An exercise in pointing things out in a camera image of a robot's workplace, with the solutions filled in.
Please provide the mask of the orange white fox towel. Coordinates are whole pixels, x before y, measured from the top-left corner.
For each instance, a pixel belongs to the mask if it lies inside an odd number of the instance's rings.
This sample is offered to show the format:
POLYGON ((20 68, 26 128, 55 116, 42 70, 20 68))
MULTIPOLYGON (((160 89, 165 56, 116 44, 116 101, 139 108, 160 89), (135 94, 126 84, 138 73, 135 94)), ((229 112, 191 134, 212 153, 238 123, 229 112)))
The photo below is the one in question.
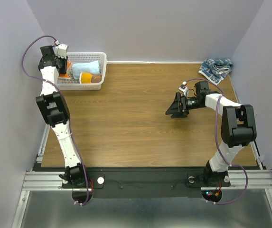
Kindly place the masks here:
POLYGON ((65 79, 70 79, 70 76, 69 76, 69 70, 71 69, 72 67, 72 63, 70 60, 67 61, 67 65, 66 65, 66 73, 65 74, 59 74, 59 79, 61 80, 65 80, 65 79))

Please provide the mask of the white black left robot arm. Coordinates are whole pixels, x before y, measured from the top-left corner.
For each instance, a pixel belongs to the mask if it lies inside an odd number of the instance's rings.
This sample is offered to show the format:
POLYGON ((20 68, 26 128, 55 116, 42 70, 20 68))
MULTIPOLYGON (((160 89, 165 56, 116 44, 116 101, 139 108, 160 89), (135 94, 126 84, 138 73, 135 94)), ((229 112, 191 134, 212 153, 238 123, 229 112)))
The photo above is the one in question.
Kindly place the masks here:
POLYGON ((53 46, 41 47, 42 58, 38 69, 42 75, 42 91, 36 97, 37 106, 47 125, 53 130, 65 163, 65 173, 60 178, 74 186, 87 187, 89 175, 75 145, 67 103, 56 83, 60 74, 67 70, 67 49, 56 42, 53 46))

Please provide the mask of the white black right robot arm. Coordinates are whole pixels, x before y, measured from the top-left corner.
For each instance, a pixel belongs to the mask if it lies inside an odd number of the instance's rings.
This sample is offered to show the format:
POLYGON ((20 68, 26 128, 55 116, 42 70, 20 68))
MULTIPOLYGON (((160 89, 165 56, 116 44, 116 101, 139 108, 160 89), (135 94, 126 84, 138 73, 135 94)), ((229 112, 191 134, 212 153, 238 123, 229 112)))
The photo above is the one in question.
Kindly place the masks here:
POLYGON ((253 107, 227 99, 221 90, 211 91, 209 84, 206 79, 195 83, 195 95, 189 97, 187 82, 183 82, 165 112, 171 118, 186 118, 190 110, 207 107, 215 111, 215 122, 221 122, 214 129, 215 155, 206 163, 202 174, 188 175, 188 184, 194 188, 228 186, 228 169, 233 166, 232 161, 257 136, 253 107))

